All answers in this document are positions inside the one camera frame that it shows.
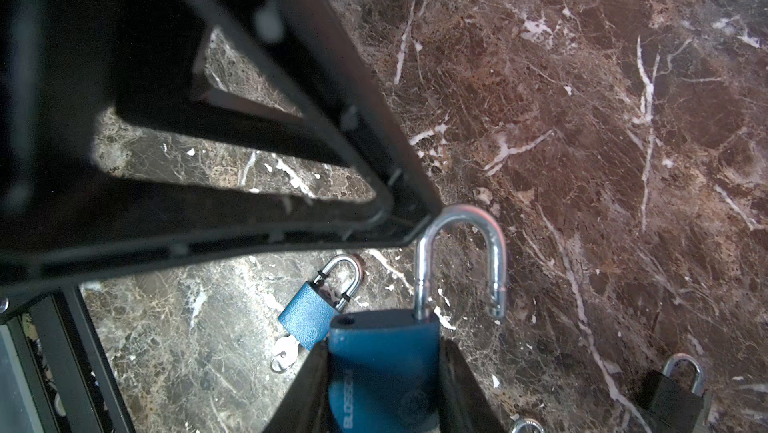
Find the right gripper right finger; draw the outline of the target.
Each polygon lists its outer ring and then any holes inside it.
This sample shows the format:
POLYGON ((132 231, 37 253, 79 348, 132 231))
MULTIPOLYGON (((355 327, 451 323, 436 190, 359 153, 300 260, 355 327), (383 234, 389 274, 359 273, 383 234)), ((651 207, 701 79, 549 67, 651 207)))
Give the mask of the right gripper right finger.
POLYGON ((440 340, 439 428, 451 432, 504 432, 458 345, 440 340))

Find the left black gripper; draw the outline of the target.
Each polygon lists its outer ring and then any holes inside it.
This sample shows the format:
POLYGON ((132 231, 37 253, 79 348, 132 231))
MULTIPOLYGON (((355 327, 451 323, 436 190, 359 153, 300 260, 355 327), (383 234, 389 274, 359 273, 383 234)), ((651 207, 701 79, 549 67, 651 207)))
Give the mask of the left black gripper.
POLYGON ((1 291, 398 247, 443 207, 328 0, 1 0, 1 291), (364 203, 117 177, 97 115, 357 171, 364 203))

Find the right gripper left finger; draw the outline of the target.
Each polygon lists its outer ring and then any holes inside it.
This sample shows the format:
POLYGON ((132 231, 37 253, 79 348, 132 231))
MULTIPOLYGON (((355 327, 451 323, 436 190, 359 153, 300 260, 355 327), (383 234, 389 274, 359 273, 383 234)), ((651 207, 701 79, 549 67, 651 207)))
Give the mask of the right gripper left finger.
POLYGON ((263 432, 329 432, 332 415, 328 383, 328 346, 322 341, 310 351, 263 432))

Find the black padlock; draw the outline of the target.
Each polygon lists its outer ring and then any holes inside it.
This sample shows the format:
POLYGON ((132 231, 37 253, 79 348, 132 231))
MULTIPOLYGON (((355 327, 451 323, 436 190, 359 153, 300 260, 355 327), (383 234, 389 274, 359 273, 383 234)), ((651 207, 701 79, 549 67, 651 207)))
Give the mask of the black padlock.
POLYGON ((637 408, 650 432, 704 433, 709 432, 712 399, 712 393, 705 389, 704 369, 699 361, 687 353, 676 353, 661 371, 646 375, 637 408), (688 363, 696 370, 690 386, 681 386, 672 378, 680 363, 688 363))

